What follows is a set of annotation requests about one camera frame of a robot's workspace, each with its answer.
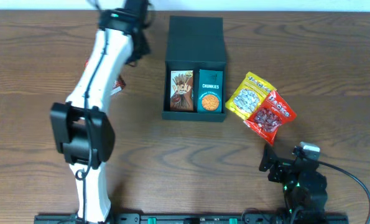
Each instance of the wooden table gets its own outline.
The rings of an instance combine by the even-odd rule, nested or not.
[[[259,172],[265,144],[239,117],[224,123],[163,121],[169,15],[224,18],[229,97],[248,71],[269,80],[297,119],[281,127],[276,152],[300,141],[370,189],[370,13],[158,12],[146,31],[152,54],[125,67],[126,89],[109,118],[116,145],[107,166],[114,208],[242,212],[284,206],[280,184]],[[38,213],[74,213],[74,176],[56,152],[49,120],[81,77],[96,32],[95,11],[0,11],[0,223]],[[326,210],[364,223],[368,200],[329,168]]]

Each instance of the open box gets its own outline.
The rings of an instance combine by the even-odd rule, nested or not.
[[[200,69],[223,72],[221,113],[197,113]],[[170,110],[171,71],[193,70],[194,111]],[[226,53],[222,18],[171,16],[162,119],[222,122],[226,117]]]

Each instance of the red bag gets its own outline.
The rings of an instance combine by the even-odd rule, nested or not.
[[[244,123],[273,145],[278,127],[296,117],[297,115],[287,102],[276,91],[271,91],[258,110]]]

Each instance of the orange cookie picture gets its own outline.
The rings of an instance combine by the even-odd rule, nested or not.
[[[208,94],[204,96],[203,99],[201,100],[201,105],[203,106],[204,109],[208,111],[214,111],[218,109],[220,101],[218,97]]]

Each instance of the white wall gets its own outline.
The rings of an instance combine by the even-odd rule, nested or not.
[[[103,9],[124,0],[99,0]],[[156,10],[356,11],[370,12],[370,0],[150,0]],[[0,9],[92,9],[86,0],[0,0]]]

